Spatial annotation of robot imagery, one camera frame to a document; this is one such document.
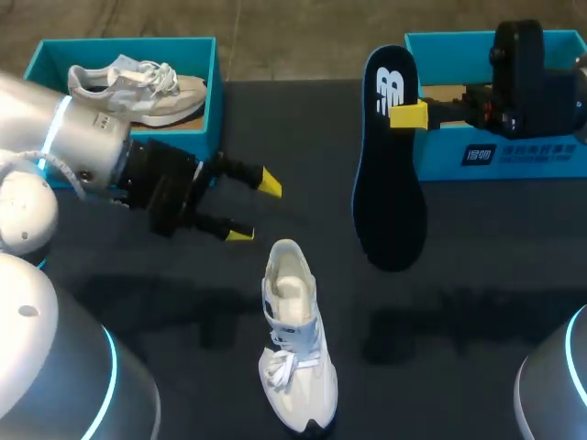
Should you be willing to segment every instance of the blue shoe box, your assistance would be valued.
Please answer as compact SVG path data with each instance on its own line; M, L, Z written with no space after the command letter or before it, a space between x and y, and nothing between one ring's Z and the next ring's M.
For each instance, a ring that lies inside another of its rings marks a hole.
M133 130L131 136L142 142L157 139L206 160L218 150L222 127L224 91L216 51L215 38L45 39L39 43L24 78L67 94L70 66L100 69L120 54L138 61L167 62L178 74L203 78L208 95L202 129L141 129ZM51 186L67 185L51 182Z
M493 37L493 31L405 34L420 96L423 86L491 83ZM544 40L548 69L568 69L587 50L574 30L547 30ZM417 131L415 167L421 181L587 177L587 146L572 135L508 140L464 124L443 126Z

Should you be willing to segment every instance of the logo on box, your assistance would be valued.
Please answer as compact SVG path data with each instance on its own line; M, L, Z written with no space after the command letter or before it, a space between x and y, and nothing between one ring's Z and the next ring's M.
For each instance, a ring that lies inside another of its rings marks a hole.
M489 165L495 154L495 144L471 144L465 149L462 158L463 167L470 165Z

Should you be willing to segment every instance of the black tablecloth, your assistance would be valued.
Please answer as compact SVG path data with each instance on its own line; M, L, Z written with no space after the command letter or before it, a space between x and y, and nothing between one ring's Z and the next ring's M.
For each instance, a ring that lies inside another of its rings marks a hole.
M283 237L318 282L339 381L332 438L520 438L517 369L587 302L587 181L425 184L425 252L385 274L362 256L350 216L360 127L358 82L227 85L223 148L264 163L283 198L222 181L204 205L254 224L253 243L166 240L144 214L60 193L47 272L149 366L161 440L287 438L257 370L269 332L260 279ZM363 356L374 316L389 365Z

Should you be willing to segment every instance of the new balance logo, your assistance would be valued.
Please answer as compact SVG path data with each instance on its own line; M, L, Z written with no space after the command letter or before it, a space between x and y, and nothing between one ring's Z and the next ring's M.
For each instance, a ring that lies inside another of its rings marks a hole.
M377 71L377 113L389 117L389 107L404 103L404 77L398 71L384 67Z

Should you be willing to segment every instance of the robotic arm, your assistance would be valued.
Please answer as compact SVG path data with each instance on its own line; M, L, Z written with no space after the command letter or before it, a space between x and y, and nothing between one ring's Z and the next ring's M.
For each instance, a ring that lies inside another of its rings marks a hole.
M58 217L46 176L68 181L81 198L91 193L148 211L151 231L165 237L195 227L221 240L254 238L252 226L198 211L210 183L222 175L282 196L282 186L262 166L223 153L201 161L129 135L129 122L0 72L0 250L36 265L44 259Z

